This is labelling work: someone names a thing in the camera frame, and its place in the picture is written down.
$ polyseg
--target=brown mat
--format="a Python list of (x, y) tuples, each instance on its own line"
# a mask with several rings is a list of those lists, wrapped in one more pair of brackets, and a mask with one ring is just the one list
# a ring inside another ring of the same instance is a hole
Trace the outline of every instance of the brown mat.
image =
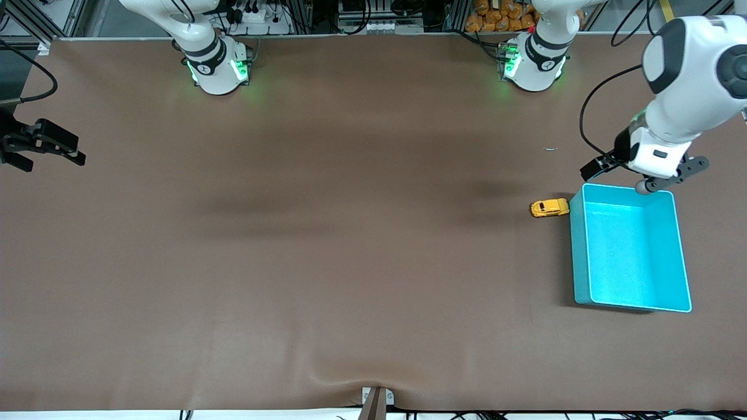
[[(16, 116), (88, 163), (0, 167), (2, 409), (341, 406), (371, 384), (422, 410), (747, 409), (743, 122), (672, 189), (690, 314), (576, 305), (568, 218), (529, 216), (581, 186), (581, 102), (645, 38), (608, 42), (579, 37), (532, 94), (458, 37), (267, 40), (222, 97), (168, 42), (54, 43), (59, 92)], [(613, 82), (589, 136), (611, 147), (651, 97)]]

